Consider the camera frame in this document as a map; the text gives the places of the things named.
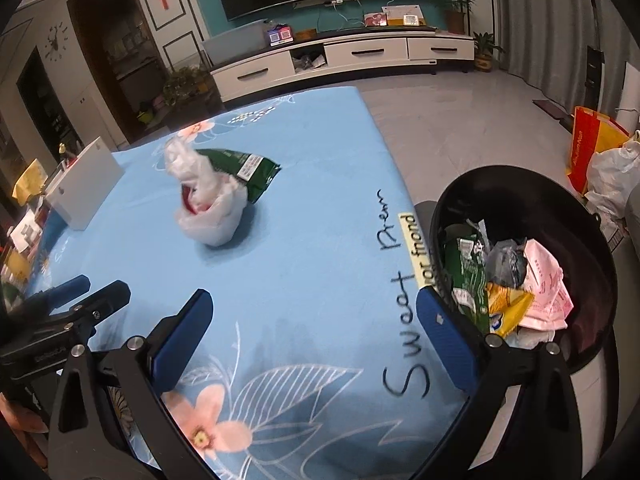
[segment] yellow wrapper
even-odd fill
[[[47,173],[36,158],[31,165],[24,170],[24,173],[15,183],[12,196],[18,201],[20,206],[23,206],[27,203],[31,195],[40,193],[40,188],[42,188],[42,184],[44,184],[46,180]]]
[[[518,326],[535,296],[531,292],[487,283],[491,332],[506,337]]]

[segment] light blue tablecloth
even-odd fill
[[[197,288],[208,290],[213,321],[178,390],[194,403],[220,384],[218,421],[252,432],[246,449],[207,457],[221,478],[407,478],[464,396],[415,316],[398,225],[412,202],[357,90],[228,112],[192,139],[282,165],[220,248],[176,225],[179,185],[163,171],[165,141],[115,154],[124,176],[84,232],[65,230],[43,255],[32,290],[81,273],[91,292],[127,282],[130,304],[98,326],[94,350],[147,335]],[[136,434],[133,443],[152,460]]]

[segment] gray plastic bag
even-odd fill
[[[509,288],[520,288],[527,275],[527,259],[524,246],[514,240],[502,240],[494,245],[484,264],[488,282]]]

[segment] yellow paper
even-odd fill
[[[10,250],[4,264],[18,280],[26,282],[29,279],[31,266],[27,259],[15,249]]]
[[[18,201],[18,204],[25,205],[31,195],[40,193],[46,180],[47,173],[36,158],[15,183],[12,196]]]
[[[425,286],[433,286],[435,288],[429,251],[427,250],[427,244],[420,231],[418,221],[415,219],[413,213],[398,213],[398,220],[404,241],[406,242],[409,258],[414,268],[418,288]]]

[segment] blue gripper pad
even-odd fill
[[[91,282],[89,278],[84,274],[80,274],[68,282],[54,286],[46,291],[47,305],[50,310],[53,310],[88,293],[90,288]]]
[[[451,381],[472,396],[478,387],[478,365],[471,348],[451,321],[452,312],[431,286],[418,291],[415,310]]]
[[[161,395],[175,388],[189,359],[213,318],[213,301],[208,292],[197,290],[174,316],[175,326],[151,364],[151,384]]]

